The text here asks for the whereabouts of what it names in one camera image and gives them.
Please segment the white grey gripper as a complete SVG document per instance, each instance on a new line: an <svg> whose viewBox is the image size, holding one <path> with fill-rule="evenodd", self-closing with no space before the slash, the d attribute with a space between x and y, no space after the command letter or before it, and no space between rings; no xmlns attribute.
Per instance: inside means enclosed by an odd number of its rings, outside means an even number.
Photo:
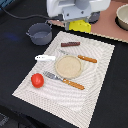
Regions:
<svg viewBox="0 0 128 128"><path fill-rule="evenodd" d="M95 12L106 10L111 0L47 0L47 13L52 19L62 21L69 29L71 21L88 21Z"/></svg>

